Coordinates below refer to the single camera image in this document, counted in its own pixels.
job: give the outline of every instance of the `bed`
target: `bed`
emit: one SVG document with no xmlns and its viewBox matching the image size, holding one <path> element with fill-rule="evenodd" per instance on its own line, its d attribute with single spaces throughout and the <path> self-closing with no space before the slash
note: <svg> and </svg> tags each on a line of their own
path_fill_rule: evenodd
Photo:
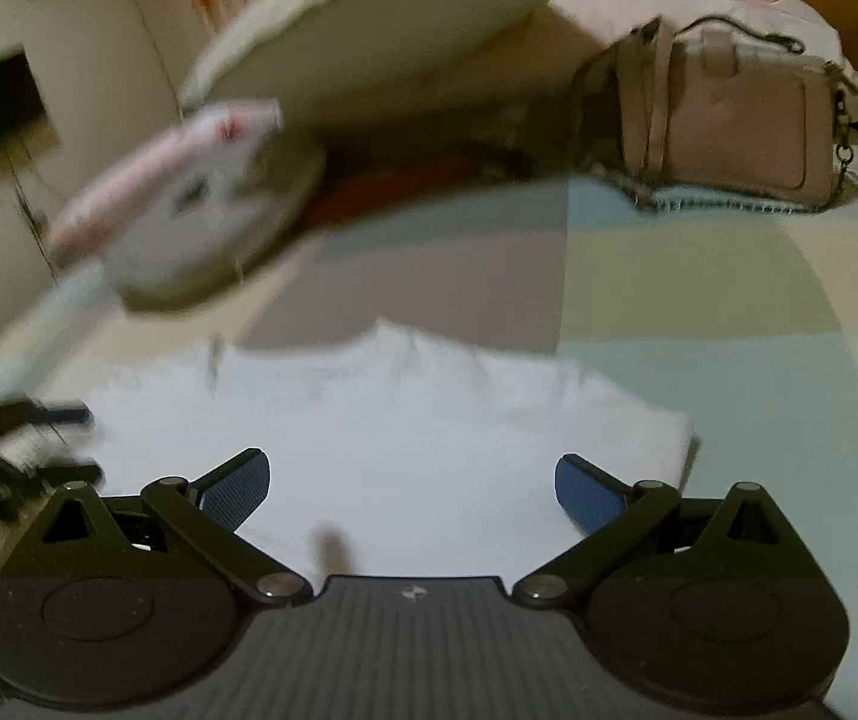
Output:
<svg viewBox="0 0 858 720">
<path fill-rule="evenodd" d="M 576 358 L 691 413 L 688 494 L 770 490 L 848 608 L 829 702 L 858 718 L 856 154 L 848 201 L 813 217 L 643 215 L 583 177 L 431 197 L 302 236 L 180 314 L 126 314 L 85 266 L 0 338 L 0 394 L 80 396 L 116 365 L 216 336 L 304 346 L 377 317 Z"/>
</svg>

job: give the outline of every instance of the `white cloth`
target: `white cloth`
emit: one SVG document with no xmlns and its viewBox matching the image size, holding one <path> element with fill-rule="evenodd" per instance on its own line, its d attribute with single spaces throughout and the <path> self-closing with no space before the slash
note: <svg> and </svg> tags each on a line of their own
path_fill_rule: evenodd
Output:
<svg viewBox="0 0 858 720">
<path fill-rule="evenodd" d="M 192 349 L 85 397 L 103 495 L 202 476 L 250 446 L 269 497 L 240 528 L 306 576 L 500 576 L 507 589 L 583 535 L 557 504 L 575 452 L 626 482 L 677 485 L 692 432 L 565 360 L 379 322 L 289 353 Z"/>
</svg>

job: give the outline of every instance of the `ribbed black surface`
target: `ribbed black surface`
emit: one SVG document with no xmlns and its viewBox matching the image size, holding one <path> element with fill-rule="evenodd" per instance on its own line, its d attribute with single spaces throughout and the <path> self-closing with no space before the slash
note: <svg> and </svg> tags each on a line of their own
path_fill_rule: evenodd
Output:
<svg viewBox="0 0 858 720">
<path fill-rule="evenodd" d="M 191 621 L 187 621 L 191 635 Z M 72 716 L 20 702 L 0 720 Z M 560 613 L 516 607 L 493 580 L 333 579 L 260 613 L 207 678 L 106 720 L 683 720 L 613 680 Z M 773 720 L 820 720 L 810 704 Z"/>
<path fill-rule="evenodd" d="M 254 454 L 229 476 L 205 490 L 199 508 L 227 531 L 234 533 L 258 508 L 269 492 L 269 463 Z"/>
</svg>

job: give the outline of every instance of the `circular mount plate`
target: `circular mount plate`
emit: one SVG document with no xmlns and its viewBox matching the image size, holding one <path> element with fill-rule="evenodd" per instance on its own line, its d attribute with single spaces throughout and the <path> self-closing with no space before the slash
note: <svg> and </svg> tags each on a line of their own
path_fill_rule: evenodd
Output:
<svg viewBox="0 0 858 720">
<path fill-rule="evenodd" d="M 236 627 L 213 575 L 0 577 L 0 690 L 65 709 L 141 702 L 205 670 Z"/>
<path fill-rule="evenodd" d="M 600 660 L 656 699 L 699 712 L 776 709 L 820 694 L 848 642 L 829 583 L 752 571 L 752 561 L 728 571 L 697 552 L 639 560 L 602 581 L 586 610 Z"/>
</svg>

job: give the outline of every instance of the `black cord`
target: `black cord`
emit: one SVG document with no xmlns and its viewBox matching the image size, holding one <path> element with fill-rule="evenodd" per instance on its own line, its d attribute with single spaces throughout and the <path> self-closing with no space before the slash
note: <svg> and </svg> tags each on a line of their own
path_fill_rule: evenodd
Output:
<svg viewBox="0 0 858 720">
<path fill-rule="evenodd" d="M 707 16 L 701 16 L 693 23 L 690 23 L 690 25 L 684 26 L 676 34 L 682 35 L 682 33 L 688 32 L 695 26 L 699 26 L 701 23 L 706 22 L 727 23 L 732 28 L 738 29 L 740 32 L 749 35 L 749 37 L 762 40 L 767 43 L 775 43 L 777 46 L 784 47 L 789 53 L 795 53 L 795 55 L 805 53 L 805 43 L 799 38 L 794 38 L 791 35 L 783 35 L 780 32 L 767 32 L 763 34 L 762 32 L 757 32 L 757 30 L 749 28 L 744 25 L 744 23 L 740 23 L 735 19 L 731 19 L 729 16 L 723 16 L 719 13 L 710 13 Z"/>
<path fill-rule="evenodd" d="M 173 84 L 173 79 L 169 78 L 169 71 L 166 70 L 166 62 L 162 58 L 162 52 L 159 50 L 159 46 L 155 42 L 155 38 L 152 37 L 152 30 L 149 29 L 149 22 L 146 20 L 146 13 L 142 9 L 142 5 L 139 4 L 139 0 L 133 0 L 133 5 L 135 5 L 135 9 L 139 12 L 139 20 L 142 22 L 142 28 L 146 31 L 146 35 L 149 37 L 149 42 L 152 44 L 152 50 L 155 52 L 155 58 L 159 60 L 159 69 L 162 70 L 162 77 L 166 79 L 166 86 L 169 87 L 169 94 L 173 98 L 173 107 L 176 108 L 176 117 L 182 118 L 182 111 L 179 108 L 179 95 L 176 91 L 176 85 Z"/>
<path fill-rule="evenodd" d="M 42 186 L 51 191 L 58 199 L 60 199 L 63 203 L 66 203 L 68 198 L 61 191 L 58 191 L 56 187 L 50 184 L 45 177 L 43 177 L 42 173 L 39 172 L 39 168 L 35 165 L 35 160 L 32 159 L 32 151 L 29 151 L 29 146 L 22 138 L 17 138 L 19 141 L 19 146 L 22 146 L 22 151 L 26 153 L 26 167 L 29 168 L 29 171 L 32 172 L 32 175 L 35 176 L 35 180 L 37 180 Z"/>
<path fill-rule="evenodd" d="M 13 176 L 13 188 L 15 189 L 16 202 L 19 205 L 19 212 L 29 225 L 29 230 L 32 230 L 32 238 L 35 240 L 35 245 L 39 249 L 42 259 L 46 261 L 49 274 L 53 277 L 53 281 L 58 282 L 56 268 L 53 266 L 52 260 L 49 259 L 49 255 L 46 253 L 46 245 L 42 241 L 43 224 L 39 220 L 39 216 L 32 211 L 32 207 L 26 199 L 26 193 L 22 188 L 22 182 L 19 180 L 19 173 L 15 170 L 15 165 L 13 165 L 13 159 L 8 155 L 8 151 L 3 151 L 3 153 L 5 154 L 5 162 L 10 168 L 10 174 Z"/>
</svg>

